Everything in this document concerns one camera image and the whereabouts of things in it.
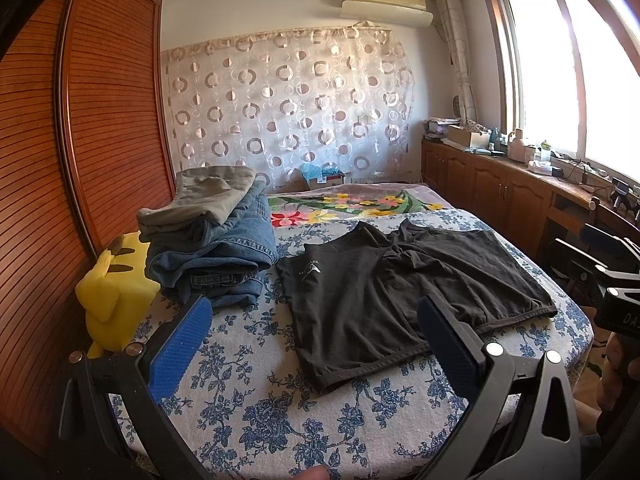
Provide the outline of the person's right hand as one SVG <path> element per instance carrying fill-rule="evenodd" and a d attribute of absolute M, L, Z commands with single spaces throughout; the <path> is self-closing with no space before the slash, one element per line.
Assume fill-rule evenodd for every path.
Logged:
<path fill-rule="evenodd" d="M 597 402 L 602 411 L 612 411 L 626 377 L 639 380 L 639 341 L 611 333 L 597 388 Z"/>

